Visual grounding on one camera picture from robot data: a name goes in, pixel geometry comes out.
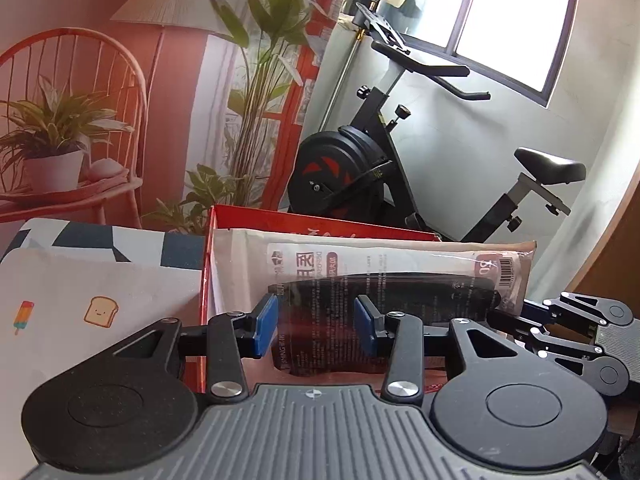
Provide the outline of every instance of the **red wooden chair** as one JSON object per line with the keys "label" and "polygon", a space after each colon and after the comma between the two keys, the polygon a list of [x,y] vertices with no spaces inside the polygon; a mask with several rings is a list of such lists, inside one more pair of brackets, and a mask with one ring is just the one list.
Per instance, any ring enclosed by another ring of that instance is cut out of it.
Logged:
{"label": "red wooden chair", "polygon": [[[133,126],[133,131],[110,132],[109,144],[92,145],[91,159],[112,158],[129,173],[117,186],[73,202],[38,206],[0,203],[0,222],[92,209],[94,221],[104,224],[105,202],[124,195],[131,224],[141,228],[136,196],[139,197],[142,186],[147,97],[145,77],[138,62],[124,46],[101,32],[73,27],[48,30],[17,43],[0,56],[0,99],[37,100],[39,75],[49,78],[59,91],[106,93],[104,106],[116,110],[116,119]],[[0,115],[7,115],[9,111],[0,105]],[[8,120],[0,121],[0,136],[14,128]],[[24,188],[23,168],[18,165],[12,170],[0,174],[3,192],[0,194]]]}

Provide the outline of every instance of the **exercise bike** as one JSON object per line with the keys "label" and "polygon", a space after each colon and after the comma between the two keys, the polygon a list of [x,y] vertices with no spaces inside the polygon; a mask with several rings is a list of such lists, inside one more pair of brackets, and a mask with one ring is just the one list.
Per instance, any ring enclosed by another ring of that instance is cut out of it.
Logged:
{"label": "exercise bike", "polygon": [[[466,77],[462,65],[428,65],[412,59],[402,37],[380,15],[358,4],[353,23],[372,37],[371,47],[389,59],[389,69],[377,87],[362,86],[357,95],[364,102],[351,124],[337,132],[318,132],[301,144],[289,180],[290,211],[355,222],[437,232],[420,216],[411,187],[391,137],[400,120],[411,112],[396,108],[396,118],[385,123],[381,110],[405,72],[428,77],[465,101],[491,99],[488,92],[463,92],[444,77]],[[514,155],[533,178],[521,173],[516,184],[482,217],[463,242],[485,242],[503,223],[515,231],[522,220],[514,216],[531,191],[540,195],[553,214],[571,210],[545,186],[570,184],[586,178],[585,166],[548,153],[518,148]],[[385,198],[385,184],[390,199]]]}

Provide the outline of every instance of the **window frame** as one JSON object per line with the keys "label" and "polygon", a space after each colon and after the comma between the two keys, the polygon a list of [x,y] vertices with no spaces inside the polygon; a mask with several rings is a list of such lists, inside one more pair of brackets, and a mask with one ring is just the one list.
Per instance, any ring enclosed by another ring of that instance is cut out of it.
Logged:
{"label": "window frame", "polygon": [[[356,2],[361,2],[368,6],[370,0],[351,0],[346,5],[348,14],[355,14]],[[409,36],[407,34],[402,34],[404,42],[408,47],[414,48],[416,50],[420,50],[428,54],[433,54],[434,56],[438,56],[453,63],[467,65],[474,72],[478,72],[479,74],[489,79],[493,79],[494,81],[507,86],[508,88],[524,95],[537,104],[543,107],[548,106],[551,95],[554,91],[554,88],[556,87],[556,83],[558,82],[562,62],[564,61],[564,56],[566,55],[567,47],[569,45],[569,38],[571,37],[571,31],[574,26],[578,0],[569,0],[567,2],[566,13],[564,16],[564,22],[562,24],[562,31],[560,33],[558,46],[556,47],[556,52],[551,62],[549,72],[546,75],[545,85],[543,86],[543,89],[541,91],[536,90],[535,88],[532,88],[518,81],[517,79],[507,76],[502,72],[498,72],[497,70],[494,70],[487,65],[478,63],[467,57],[460,56],[460,54],[457,53],[457,48],[460,44],[460,39],[465,29],[466,19],[469,16],[469,11],[471,10],[473,2],[474,0],[462,0],[460,10],[458,11],[456,21],[453,25],[453,29],[449,37],[449,42],[447,43],[446,47],[442,47],[434,43],[429,43],[428,41],[420,40],[419,38]]]}

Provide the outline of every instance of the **white lampshade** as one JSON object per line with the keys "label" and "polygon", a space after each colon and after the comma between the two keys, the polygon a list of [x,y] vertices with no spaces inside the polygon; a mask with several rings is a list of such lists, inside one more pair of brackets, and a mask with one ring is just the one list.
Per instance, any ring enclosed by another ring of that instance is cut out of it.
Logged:
{"label": "white lampshade", "polygon": [[111,19],[226,31],[209,0],[128,0]]}

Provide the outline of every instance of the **exercise bike seat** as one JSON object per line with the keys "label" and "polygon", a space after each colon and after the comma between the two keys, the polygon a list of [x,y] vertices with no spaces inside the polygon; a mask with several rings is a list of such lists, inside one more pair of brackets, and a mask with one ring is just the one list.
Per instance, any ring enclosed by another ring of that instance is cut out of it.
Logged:
{"label": "exercise bike seat", "polygon": [[575,160],[529,148],[518,148],[513,155],[543,186],[580,182],[587,177],[587,168]]}

